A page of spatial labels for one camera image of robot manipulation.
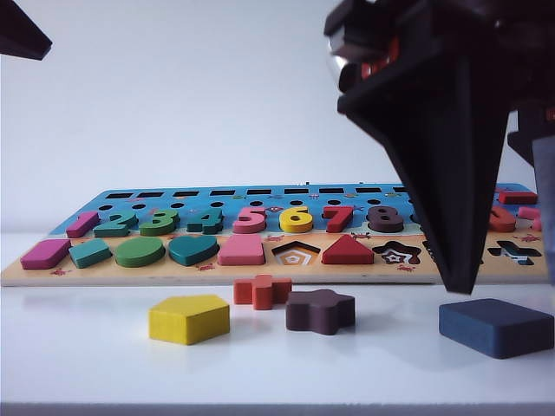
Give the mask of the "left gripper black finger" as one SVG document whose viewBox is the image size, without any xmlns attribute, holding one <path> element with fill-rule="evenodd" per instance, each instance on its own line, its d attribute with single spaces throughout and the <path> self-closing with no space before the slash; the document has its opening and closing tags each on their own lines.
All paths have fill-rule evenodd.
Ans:
<svg viewBox="0 0 555 416">
<path fill-rule="evenodd" d="M 43 59 L 52 41 L 12 0 L 1 0 L 1 54 Z"/>
</svg>

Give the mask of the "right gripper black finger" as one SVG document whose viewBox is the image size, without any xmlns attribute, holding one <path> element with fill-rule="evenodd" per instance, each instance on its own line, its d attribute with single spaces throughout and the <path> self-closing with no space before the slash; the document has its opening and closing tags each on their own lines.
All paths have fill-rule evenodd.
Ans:
<svg viewBox="0 0 555 416">
<path fill-rule="evenodd" d="M 554 118 L 553 107 L 521 107 L 518 129 L 507 136 L 508 145 L 535 171 L 546 265 L 554 284 Z"/>
<path fill-rule="evenodd" d="M 476 54 L 399 59 L 344 86 L 339 112 L 385 148 L 448 291 L 469 294 L 484 250 L 509 102 Z"/>
</svg>

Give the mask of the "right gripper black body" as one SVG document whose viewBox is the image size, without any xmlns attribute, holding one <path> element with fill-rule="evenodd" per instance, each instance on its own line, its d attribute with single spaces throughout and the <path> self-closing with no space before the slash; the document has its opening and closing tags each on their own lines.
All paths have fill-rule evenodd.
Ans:
<svg viewBox="0 0 555 416">
<path fill-rule="evenodd" d="M 554 109 L 552 1 L 341 1 L 323 33 L 342 93 L 444 38 L 457 53 L 483 47 L 506 58 L 512 108 Z"/>
</svg>

